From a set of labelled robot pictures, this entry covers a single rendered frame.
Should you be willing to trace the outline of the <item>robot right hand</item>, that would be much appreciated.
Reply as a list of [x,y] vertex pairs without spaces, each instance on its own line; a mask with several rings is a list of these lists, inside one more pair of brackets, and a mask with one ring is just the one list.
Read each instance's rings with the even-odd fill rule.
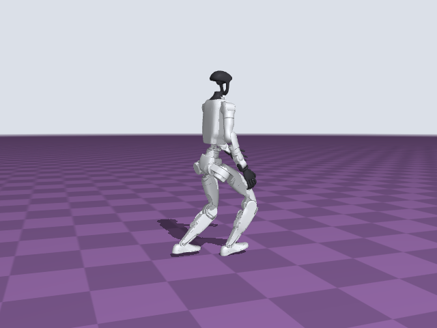
[[248,169],[248,165],[246,164],[246,167],[243,169],[240,164],[237,164],[238,169],[240,172],[243,172],[244,179],[246,180],[246,183],[248,185],[247,190],[252,189],[256,184],[256,175],[254,172],[252,172],[250,169]]

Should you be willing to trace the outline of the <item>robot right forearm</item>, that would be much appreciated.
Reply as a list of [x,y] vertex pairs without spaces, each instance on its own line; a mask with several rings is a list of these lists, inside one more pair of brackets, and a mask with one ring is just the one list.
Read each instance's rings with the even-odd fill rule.
[[230,144],[228,146],[228,148],[231,151],[231,155],[233,156],[233,160],[236,163],[236,167],[237,167],[237,164],[240,164],[242,166],[242,168],[244,169],[246,167],[246,161],[244,160],[243,155],[239,149],[237,135],[235,132],[232,132],[230,136],[231,136],[232,144]]

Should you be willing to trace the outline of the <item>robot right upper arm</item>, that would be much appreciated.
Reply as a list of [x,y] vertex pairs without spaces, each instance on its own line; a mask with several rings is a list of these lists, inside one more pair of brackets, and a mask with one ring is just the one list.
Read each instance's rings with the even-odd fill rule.
[[221,113],[223,114],[223,127],[224,127],[224,135],[223,141],[226,143],[231,143],[231,133],[233,132],[234,127],[234,113],[236,107],[233,103],[230,102],[221,102]]

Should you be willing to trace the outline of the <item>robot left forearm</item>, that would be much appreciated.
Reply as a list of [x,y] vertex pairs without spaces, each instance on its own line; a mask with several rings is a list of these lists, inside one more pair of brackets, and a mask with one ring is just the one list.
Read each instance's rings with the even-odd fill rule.
[[216,145],[217,147],[219,147],[220,149],[222,149],[223,151],[228,152],[229,154],[231,153],[231,151],[228,148],[227,143],[225,145]]

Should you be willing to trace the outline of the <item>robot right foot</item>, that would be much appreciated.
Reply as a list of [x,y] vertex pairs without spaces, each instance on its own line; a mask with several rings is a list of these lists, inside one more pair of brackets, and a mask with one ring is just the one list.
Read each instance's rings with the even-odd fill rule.
[[231,244],[232,247],[229,247],[229,245],[227,246],[227,244],[221,247],[221,250],[220,250],[220,255],[221,256],[227,256],[229,254],[242,251],[242,250],[246,249],[249,246],[249,244],[246,243],[246,242],[235,243],[234,246],[232,246],[233,245],[233,243],[232,243]]

